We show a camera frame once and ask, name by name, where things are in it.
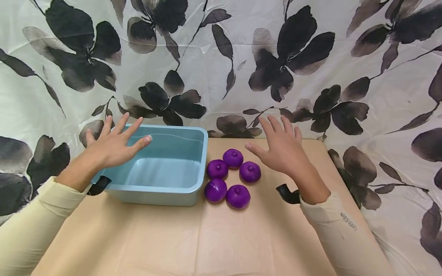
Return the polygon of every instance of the black clip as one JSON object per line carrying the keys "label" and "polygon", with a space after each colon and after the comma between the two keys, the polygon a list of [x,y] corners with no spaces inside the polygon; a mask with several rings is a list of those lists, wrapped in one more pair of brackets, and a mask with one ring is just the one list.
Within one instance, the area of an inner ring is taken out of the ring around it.
{"label": "black clip", "polygon": [[91,188],[88,191],[89,196],[96,196],[100,194],[104,189],[111,183],[112,180],[105,176],[100,176],[100,179],[97,181],[97,183],[92,184]]}
{"label": "black clip", "polygon": [[282,184],[281,186],[276,187],[279,195],[282,199],[289,204],[300,204],[301,200],[299,199],[299,190],[291,192],[287,184]]}

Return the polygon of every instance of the table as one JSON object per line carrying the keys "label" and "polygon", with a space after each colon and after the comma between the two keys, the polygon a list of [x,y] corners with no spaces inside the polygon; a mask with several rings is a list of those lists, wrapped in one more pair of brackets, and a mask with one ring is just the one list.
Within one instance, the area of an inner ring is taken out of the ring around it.
{"label": "table", "polygon": [[[258,163],[261,180],[248,185],[251,202],[235,211],[210,204],[200,193],[193,207],[123,204],[102,193],[86,197],[66,220],[33,276],[328,276],[335,275],[299,205],[275,188],[293,181],[244,149],[253,139],[209,139],[207,160],[229,148]],[[268,148],[265,139],[253,143]],[[376,242],[323,144],[302,143],[325,184]],[[227,185],[240,184],[231,170]]]}

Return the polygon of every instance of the plastic bin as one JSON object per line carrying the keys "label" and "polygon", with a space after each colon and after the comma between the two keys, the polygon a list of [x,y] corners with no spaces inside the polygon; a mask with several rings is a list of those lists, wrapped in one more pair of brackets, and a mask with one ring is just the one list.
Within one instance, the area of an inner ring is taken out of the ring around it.
{"label": "plastic bin", "polygon": [[204,181],[207,131],[195,127],[141,125],[128,145],[145,135],[152,135],[148,147],[129,162],[100,171],[92,183],[101,175],[109,178],[111,183],[105,192],[122,202],[195,205]]}

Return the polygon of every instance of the purple object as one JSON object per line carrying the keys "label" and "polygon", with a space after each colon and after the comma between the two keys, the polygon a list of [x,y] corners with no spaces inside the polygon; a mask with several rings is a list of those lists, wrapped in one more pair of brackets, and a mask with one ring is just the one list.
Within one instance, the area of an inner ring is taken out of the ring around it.
{"label": "purple object", "polygon": [[227,184],[221,179],[212,179],[204,188],[204,195],[208,202],[218,203],[225,198]]}
{"label": "purple object", "polygon": [[241,210],[248,206],[250,193],[243,185],[233,185],[227,190],[225,201],[230,207]]}
{"label": "purple object", "polygon": [[206,172],[210,179],[224,179],[229,173],[229,167],[226,162],[216,159],[209,162]]}
{"label": "purple object", "polygon": [[227,150],[223,154],[222,159],[231,169],[239,168],[244,161],[243,154],[239,150],[236,150],[234,148]]}
{"label": "purple object", "polygon": [[261,168],[251,161],[244,162],[240,167],[240,177],[246,183],[255,183],[261,178]]}

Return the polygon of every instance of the floral fabric backdrop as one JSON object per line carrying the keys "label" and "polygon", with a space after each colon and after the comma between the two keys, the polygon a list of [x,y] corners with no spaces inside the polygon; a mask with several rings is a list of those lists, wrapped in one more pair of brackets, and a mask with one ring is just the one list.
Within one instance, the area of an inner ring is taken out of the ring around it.
{"label": "floral fabric backdrop", "polygon": [[106,115],[226,138],[285,115],[397,274],[442,274],[441,0],[5,1],[0,224]]}

